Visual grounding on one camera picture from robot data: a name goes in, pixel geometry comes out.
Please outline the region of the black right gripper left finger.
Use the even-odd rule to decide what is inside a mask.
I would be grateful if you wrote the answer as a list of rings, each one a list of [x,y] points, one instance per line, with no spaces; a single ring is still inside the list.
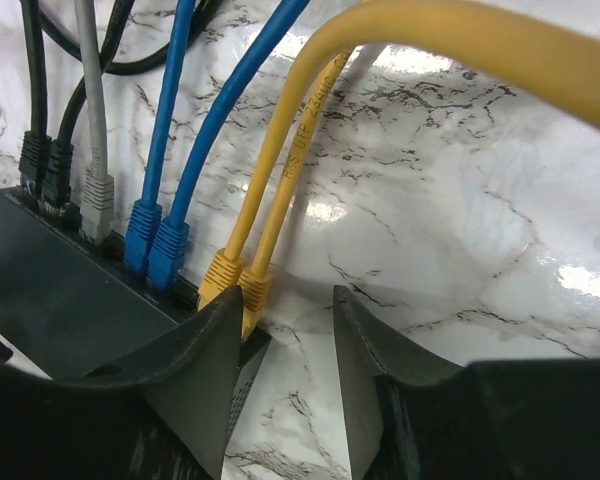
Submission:
[[[222,472],[242,308],[241,288],[228,287],[165,334],[88,374],[138,389],[210,478]]]

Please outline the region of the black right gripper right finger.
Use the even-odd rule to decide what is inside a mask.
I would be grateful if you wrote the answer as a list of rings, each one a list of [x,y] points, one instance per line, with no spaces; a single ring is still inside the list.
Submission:
[[[393,329],[345,286],[333,288],[333,325],[354,479],[421,479],[403,387],[433,386],[460,371]]]

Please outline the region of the black network switch box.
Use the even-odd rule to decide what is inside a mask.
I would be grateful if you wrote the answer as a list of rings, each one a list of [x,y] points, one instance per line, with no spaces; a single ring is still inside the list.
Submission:
[[[110,437],[141,423],[169,429],[136,388],[90,378],[95,368],[134,352],[209,304],[178,278],[166,292],[128,272],[123,243],[99,246],[79,234],[79,214],[46,216],[21,187],[0,189],[0,334],[67,395],[58,413]],[[270,338],[244,340],[237,362],[226,447]]]

